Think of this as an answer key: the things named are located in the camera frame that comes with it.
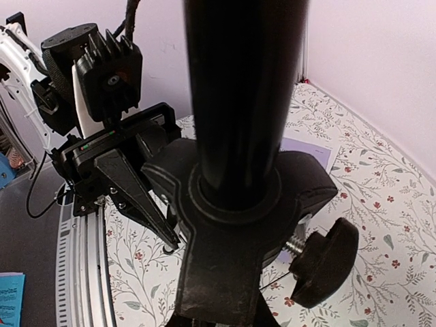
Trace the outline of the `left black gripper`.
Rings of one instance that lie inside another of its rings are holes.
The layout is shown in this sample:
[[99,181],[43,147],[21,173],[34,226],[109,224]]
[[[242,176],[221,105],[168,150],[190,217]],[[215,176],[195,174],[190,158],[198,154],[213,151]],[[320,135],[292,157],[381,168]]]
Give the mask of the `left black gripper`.
[[176,250],[178,236],[149,195],[153,187],[141,168],[180,136],[174,109],[161,102],[86,139],[69,135],[50,158],[72,185],[77,208],[93,210],[100,197],[110,196],[126,217],[150,228]]

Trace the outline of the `black folding tripod stand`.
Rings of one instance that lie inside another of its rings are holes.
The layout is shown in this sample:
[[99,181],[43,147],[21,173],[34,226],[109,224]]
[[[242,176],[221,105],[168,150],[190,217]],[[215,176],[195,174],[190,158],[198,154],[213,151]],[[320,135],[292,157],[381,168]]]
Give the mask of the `black folding tripod stand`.
[[337,188],[312,156],[280,149],[307,1],[186,1],[194,139],[143,173],[186,236],[169,326],[276,326],[260,277]]

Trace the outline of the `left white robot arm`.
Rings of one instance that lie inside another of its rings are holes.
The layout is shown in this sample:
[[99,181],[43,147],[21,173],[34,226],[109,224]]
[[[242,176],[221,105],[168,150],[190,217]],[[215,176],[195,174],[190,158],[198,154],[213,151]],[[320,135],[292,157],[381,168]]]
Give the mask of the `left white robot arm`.
[[68,184],[75,215],[95,213],[111,198],[174,251],[176,217],[161,213],[142,167],[181,130],[167,103],[139,109],[141,73],[139,47],[120,31],[101,33],[86,23],[35,46],[22,13],[1,26],[1,84]]

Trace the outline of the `blue booklet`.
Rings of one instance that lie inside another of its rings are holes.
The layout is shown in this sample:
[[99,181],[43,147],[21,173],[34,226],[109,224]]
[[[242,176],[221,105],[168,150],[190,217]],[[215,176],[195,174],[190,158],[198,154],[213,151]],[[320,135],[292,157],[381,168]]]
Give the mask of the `blue booklet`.
[[2,272],[0,280],[1,326],[20,327],[25,274]]

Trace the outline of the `purple sheet music paper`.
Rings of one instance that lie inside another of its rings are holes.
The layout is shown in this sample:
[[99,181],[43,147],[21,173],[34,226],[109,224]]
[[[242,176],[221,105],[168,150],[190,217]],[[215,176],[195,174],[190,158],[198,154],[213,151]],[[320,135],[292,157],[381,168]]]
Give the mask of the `purple sheet music paper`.
[[283,138],[281,141],[282,151],[299,151],[310,154],[317,159],[325,171],[330,172],[332,164],[332,150],[321,145],[304,142],[292,138]]

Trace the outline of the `floral patterned table mat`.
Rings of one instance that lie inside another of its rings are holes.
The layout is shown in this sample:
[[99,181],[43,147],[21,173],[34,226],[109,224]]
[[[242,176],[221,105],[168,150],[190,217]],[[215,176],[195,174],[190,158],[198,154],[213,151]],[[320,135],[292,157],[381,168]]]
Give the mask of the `floral patterned table mat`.
[[[330,175],[339,192],[310,222],[327,233],[340,217],[359,230],[348,280],[327,301],[305,309],[292,299],[290,256],[262,273],[260,289],[281,326],[434,326],[435,184],[384,137],[333,98],[298,84],[286,136],[337,146]],[[163,326],[174,310],[183,256],[163,252],[149,230],[105,207],[115,326]]]

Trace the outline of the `front aluminium rail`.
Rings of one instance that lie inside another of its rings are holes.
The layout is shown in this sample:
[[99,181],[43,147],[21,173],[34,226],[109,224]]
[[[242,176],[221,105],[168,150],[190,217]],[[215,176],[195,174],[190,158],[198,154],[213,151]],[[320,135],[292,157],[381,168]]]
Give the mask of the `front aluminium rail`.
[[57,326],[116,326],[106,253],[104,206],[61,202],[55,270]]

